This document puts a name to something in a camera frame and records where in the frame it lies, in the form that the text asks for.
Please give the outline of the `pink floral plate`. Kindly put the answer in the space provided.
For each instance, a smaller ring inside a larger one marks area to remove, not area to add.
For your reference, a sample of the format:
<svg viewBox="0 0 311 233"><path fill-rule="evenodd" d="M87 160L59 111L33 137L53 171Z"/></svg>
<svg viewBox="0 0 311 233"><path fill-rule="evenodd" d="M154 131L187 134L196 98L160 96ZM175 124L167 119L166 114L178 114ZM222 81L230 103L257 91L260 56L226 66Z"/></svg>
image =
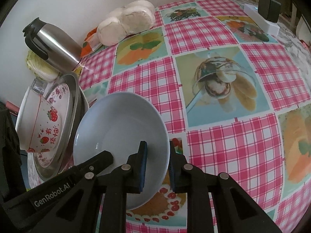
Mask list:
<svg viewBox="0 0 311 233"><path fill-rule="evenodd" d="M34 158L43 168L48 167L52 163L60 140L63 137L65 119L72 105L72 97L70 96L68 85L61 83L56 86L46 100L50 104L50 108L45 112L49 124L42 126L38 133L39 145L43 147L43 151L34 154Z"/></svg>

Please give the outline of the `round metal tray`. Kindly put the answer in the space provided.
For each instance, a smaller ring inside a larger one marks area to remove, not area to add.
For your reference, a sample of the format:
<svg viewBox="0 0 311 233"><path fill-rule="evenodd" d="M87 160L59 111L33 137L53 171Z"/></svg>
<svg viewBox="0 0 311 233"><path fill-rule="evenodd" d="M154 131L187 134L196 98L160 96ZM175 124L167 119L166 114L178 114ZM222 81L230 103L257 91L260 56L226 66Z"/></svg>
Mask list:
<svg viewBox="0 0 311 233"><path fill-rule="evenodd" d="M62 119L61 138L54 151L33 155L38 176L47 181L72 163L74 137L89 104L79 87L78 76L73 72L57 79L44 98L58 110Z"/></svg>

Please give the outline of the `strawberry printed white bowl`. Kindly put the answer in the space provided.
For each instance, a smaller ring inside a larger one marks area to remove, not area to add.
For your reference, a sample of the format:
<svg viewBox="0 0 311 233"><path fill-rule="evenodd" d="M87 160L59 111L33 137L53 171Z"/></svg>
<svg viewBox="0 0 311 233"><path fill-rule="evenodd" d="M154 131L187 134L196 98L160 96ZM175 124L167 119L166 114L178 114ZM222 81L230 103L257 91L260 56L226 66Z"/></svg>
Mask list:
<svg viewBox="0 0 311 233"><path fill-rule="evenodd" d="M49 124L45 112L49 102L40 94L28 88L22 100L16 121L16 132L22 150L27 153L40 153L38 133L42 126Z"/></svg>

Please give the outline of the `white power strip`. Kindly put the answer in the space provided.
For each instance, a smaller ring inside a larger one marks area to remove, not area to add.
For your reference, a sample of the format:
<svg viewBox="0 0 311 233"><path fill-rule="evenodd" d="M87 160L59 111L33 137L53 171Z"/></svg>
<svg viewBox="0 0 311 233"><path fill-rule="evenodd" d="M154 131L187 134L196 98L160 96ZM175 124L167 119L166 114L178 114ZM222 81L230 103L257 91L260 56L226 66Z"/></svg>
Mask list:
<svg viewBox="0 0 311 233"><path fill-rule="evenodd" d="M249 16L259 28L266 34L277 36L280 27L277 23L264 19L258 12L258 7L251 4L244 4L244 13Z"/></svg>

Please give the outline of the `pale blue round plate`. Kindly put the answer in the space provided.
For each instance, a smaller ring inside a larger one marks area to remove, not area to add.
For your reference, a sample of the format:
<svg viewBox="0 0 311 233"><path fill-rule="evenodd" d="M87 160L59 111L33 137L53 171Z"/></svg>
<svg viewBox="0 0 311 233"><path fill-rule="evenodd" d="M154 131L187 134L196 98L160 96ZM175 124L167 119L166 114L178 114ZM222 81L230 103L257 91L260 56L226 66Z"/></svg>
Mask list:
<svg viewBox="0 0 311 233"><path fill-rule="evenodd" d="M100 172L109 174L147 142L147 166L142 193L127 196L127 209L147 203L160 189L169 165L170 145L166 126L157 109L145 98L129 92L112 93L96 102L76 131L73 159L79 165L106 150L113 164Z"/></svg>

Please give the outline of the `clear drinking glass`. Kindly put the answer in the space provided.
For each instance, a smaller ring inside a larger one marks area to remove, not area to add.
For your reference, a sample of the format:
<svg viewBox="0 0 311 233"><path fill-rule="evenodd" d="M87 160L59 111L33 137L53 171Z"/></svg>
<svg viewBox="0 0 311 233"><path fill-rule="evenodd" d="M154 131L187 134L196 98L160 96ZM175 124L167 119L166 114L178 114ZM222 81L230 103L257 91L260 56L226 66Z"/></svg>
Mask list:
<svg viewBox="0 0 311 233"><path fill-rule="evenodd" d="M31 89L42 96L45 96L47 94L48 88L49 83L37 77L31 84Z"/></svg>

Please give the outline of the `bag of white buns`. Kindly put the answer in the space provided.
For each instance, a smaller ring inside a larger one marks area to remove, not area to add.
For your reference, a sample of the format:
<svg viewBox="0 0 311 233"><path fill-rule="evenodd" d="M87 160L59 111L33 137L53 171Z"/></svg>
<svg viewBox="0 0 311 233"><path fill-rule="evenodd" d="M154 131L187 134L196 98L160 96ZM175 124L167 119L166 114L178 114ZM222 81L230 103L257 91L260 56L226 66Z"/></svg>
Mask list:
<svg viewBox="0 0 311 233"><path fill-rule="evenodd" d="M155 25L156 9L146 0L138 0L113 10L98 25L96 35L101 44L113 46L125 37L149 30Z"/></svg>

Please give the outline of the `napa cabbage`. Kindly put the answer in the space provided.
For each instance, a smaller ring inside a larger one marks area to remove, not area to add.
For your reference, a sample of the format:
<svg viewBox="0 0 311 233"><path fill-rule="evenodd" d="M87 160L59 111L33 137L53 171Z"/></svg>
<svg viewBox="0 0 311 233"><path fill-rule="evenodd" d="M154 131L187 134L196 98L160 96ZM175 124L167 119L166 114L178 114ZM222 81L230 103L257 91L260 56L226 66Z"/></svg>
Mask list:
<svg viewBox="0 0 311 233"><path fill-rule="evenodd" d="M59 76L59 72L54 67L41 59L31 50L28 50L26 64L28 69L32 71L35 76L46 82L52 82Z"/></svg>

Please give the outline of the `orange snack packet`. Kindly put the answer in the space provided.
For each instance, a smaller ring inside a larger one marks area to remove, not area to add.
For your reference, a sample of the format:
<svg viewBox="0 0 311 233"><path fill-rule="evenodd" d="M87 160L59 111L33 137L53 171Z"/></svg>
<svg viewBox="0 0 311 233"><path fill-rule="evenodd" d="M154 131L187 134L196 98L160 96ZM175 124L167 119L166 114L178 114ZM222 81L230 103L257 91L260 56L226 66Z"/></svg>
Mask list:
<svg viewBox="0 0 311 233"><path fill-rule="evenodd" d="M98 35L97 35L97 27L88 32L87 36L84 39L84 43L82 45L80 57L86 57L92 53L94 53L98 48L102 46Z"/></svg>

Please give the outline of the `stainless steel thermos jug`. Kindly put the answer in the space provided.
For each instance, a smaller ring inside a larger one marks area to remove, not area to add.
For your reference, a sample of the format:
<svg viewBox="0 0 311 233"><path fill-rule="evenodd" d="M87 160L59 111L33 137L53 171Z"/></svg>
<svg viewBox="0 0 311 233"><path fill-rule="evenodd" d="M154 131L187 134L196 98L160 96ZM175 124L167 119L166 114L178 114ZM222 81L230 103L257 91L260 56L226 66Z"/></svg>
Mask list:
<svg viewBox="0 0 311 233"><path fill-rule="evenodd" d="M36 18L23 34L27 47L62 74L73 71L81 60L81 46L53 24Z"/></svg>

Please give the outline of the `colourful checkered tablecloth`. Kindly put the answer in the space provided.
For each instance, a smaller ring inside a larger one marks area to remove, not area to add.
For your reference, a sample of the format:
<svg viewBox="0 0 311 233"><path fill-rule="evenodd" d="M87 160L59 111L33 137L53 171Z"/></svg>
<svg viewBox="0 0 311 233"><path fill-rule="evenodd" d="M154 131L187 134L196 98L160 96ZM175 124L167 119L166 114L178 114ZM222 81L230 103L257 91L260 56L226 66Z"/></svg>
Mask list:
<svg viewBox="0 0 311 233"><path fill-rule="evenodd" d="M90 104L130 91L151 101L177 152L228 173L282 232L310 207L310 87L243 0L161 5L149 31L100 47L75 69Z"/></svg>

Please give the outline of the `black power adapter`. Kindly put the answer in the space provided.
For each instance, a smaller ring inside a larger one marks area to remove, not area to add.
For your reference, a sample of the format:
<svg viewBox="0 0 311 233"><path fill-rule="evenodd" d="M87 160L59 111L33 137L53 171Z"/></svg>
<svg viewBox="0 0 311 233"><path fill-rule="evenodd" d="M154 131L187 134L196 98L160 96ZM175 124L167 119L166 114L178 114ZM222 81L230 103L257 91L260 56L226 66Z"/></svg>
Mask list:
<svg viewBox="0 0 311 233"><path fill-rule="evenodd" d="M281 3L277 0L259 0L258 13L267 21L277 23L281 10Z"/></svg>

